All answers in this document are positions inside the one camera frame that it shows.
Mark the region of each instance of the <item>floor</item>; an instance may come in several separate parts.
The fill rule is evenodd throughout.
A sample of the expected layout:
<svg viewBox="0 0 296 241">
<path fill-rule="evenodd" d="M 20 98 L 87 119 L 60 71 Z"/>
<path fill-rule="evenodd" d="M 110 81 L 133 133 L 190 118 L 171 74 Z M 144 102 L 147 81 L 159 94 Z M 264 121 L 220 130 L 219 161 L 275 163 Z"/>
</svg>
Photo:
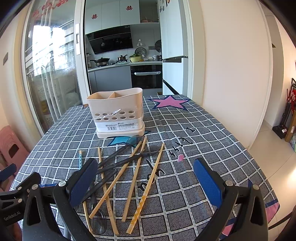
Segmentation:
<svg viewBox="0 0 296 241">
<path fill-rule="evenodd" d="M 296 153 L 265 122 L 249 152 L 268 178 L 280 203 L 280 209 L 270 226 L 289 214 L 296 205 Z M 273 241 L 287 222 L 269 230 L 268 240 Z"/>
</svg>

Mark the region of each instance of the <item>beige plastic utensil holder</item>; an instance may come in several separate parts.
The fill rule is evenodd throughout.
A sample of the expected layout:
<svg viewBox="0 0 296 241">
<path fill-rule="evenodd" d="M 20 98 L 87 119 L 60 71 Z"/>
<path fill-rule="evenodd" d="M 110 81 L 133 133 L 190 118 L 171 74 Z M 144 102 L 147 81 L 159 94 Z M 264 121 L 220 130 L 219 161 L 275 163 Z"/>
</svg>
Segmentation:
<svg viewBox="0 0 296 241">
<path fill-rule="evenodd" d="M 102 91 L 87 98 L 98 138 L 144 135 L 142 92 L 141 88 Z"/>
</svg>

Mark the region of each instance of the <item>screw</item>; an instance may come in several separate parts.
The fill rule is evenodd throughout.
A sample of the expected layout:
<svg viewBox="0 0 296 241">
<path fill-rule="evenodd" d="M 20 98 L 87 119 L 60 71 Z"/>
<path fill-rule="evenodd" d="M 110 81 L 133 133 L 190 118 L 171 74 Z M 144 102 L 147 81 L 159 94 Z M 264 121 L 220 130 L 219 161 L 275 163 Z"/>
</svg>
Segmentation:
<svg viewBox="0 0 296 241">
<path fill-rule="evenodd" d="M 66 185 L 66 181 L 60 181 L 60 182 L 59 182 L 59 186 L 60 186 L 60 187 L 63 187 L 63 186 L 65 186 L 65 185 Z"/>
<path fill-rule="evenodd" d="M 33 190 L 36 190 L 38 188 L 38 184 L 34 184 L 33 186 L 32 186 L 32 189 Z"/>
<path fill-rule="evenodd" d="M 233 186 L 233 183 L 230 180 L 225 181 L 225 184 L 226 186 L 229 186 L 229 187 Z"/>
<path fill-rule="evenodd" d="M 259 186 L 258 186 L 257 184 L 254 184 L 254 185 L 253 185 L 253 188 L 254 188 L 255 190 L 259 190 Z"/>
</svg>

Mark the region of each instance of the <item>tablecloth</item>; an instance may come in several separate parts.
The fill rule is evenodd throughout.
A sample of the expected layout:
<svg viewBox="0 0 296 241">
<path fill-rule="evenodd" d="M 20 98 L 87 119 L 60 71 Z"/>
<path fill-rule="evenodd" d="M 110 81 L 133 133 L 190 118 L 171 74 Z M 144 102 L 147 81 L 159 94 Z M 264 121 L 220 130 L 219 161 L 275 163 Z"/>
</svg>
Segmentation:
<svg viewBox="0 0 296 241">
<path fill-rule="evenodd" d="M 147 146 L 165 143 L 157 170 L 158 177 L 132 234 L 127 234 L 126 230 L 157 155 L 142 160 L 127 220 L 121 222 L 136 163 L 133 161 L 128 166 L 110 193 L 119 235 L 113 234 L 107 217 L 108 228 L 103 235 L 96 235 L 97 240 L 194 240 L 216 209 L 194 175 L 192 163 L 198 157 L 203 157 L 224 180 L 244 187 L 258 184 L 266 204 L 268 220 L 271 220 L 279 208 L 271 185 L 246 148 L 222 123 L 183 95 L 143 98 L 143 108 Z M 106 158 L 123 146 L 126 139 L 99 139 L 89 107 L 72 107 L 35 146 L 17 174 L 12 188 L 32 172 L 40 173 L 43 184 L 67 180 L 79 169 L 79 150 L 83 150 L 83 158 L 98 158 L 97 148 L 100 146 L 102 156 Z M 128 148 L 115 157 L 114 162 L 127 158 L 132 151 L 133 148 Z M 178 157 L 182 159 L 181 155 L 184 160 L 178 162 Z M 96 194 L 99 200 L 103 195 L 102 189 Z M 55 206 L 52 209 L 62 230 L 64 223 L 59 212 Z M 108 216 L 106 202 L 101 209 Z M 238 209 L 239 205 L 234 208 L 227 225 L 233 223 Z M 86 224 L 82 205 L 76 210 Z"/>
</svg>

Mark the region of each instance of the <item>door handle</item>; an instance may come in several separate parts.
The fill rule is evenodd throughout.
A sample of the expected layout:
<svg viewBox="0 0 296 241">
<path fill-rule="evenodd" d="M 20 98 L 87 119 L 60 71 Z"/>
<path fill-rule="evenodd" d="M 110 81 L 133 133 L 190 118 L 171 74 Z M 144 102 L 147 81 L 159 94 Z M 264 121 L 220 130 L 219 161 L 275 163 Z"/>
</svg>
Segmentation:
<svg viewBox="0 0 296 241">
<path fill-rule="evenodd" d="M 81 49 L 80 49 L 80 29 L 79 29 L 79 23 L 75 24 L 75 36 L 76 36 L 76 55 L 81 54 Z"/>
<path fill-rule="evenodd" d="M 157 72 L 135 72 L 134 75 L 141 76 L 141 75 L 158 75 L 161 74 L 161 71 Z"/>
</svg>

